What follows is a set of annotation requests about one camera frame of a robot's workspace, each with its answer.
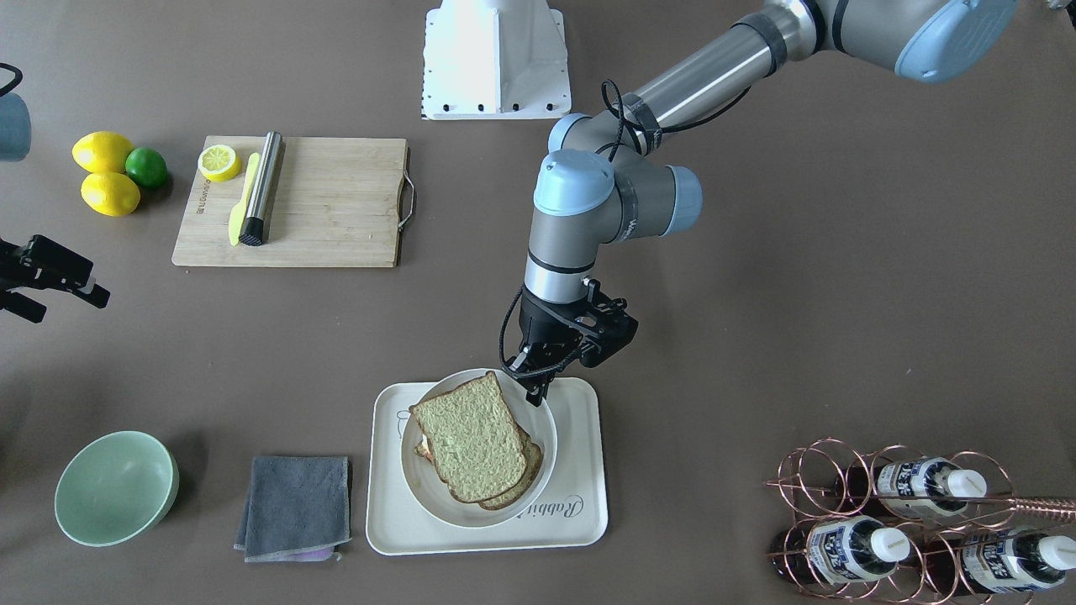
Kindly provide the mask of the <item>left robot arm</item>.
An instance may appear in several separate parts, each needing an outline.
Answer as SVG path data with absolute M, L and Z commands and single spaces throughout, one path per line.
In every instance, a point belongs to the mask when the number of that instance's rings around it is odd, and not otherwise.
M 574 361 L 595 367 L 638 323 L 593 276 L 600 245 L 684 231 L 699 219 L 699 178 L 649 160 L 670 133 L 718 118 L 790 61 L 834 50 L 896 76 L 937 84 L 980 61 L 1015 1 L 766 1 L 635 92 L 603 84 L 606 108 L 558 119 L 533 195 L 524 280 L 509 307 L 519 352 L 502 371 L 540 406 Z

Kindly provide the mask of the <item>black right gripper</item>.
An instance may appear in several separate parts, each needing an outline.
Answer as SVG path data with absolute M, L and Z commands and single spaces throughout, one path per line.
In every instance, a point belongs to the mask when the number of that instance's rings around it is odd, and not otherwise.
M 70 292 L 103 309 L 110 292 L 98 286 L 93 266 L 93 261 L 42 234 L 36 234 L 24 247 L 1 240 L 1 310 L 34 322 L 34 300 L 14 291 L 20 287 Z

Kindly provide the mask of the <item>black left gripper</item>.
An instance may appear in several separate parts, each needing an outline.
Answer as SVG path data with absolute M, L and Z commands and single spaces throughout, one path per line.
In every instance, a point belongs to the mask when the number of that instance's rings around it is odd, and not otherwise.
M 521 291 L 520 327 L 523 339 L 518 353 L 504 361 L 504 371 L 523 386 L 525 399 L 539 407 L 553 380 L 579 360 L 587 364 L 583 334 L 570 326 L 587 312 L 587 298 L 575 302 L 548 302 L 527 287 Z

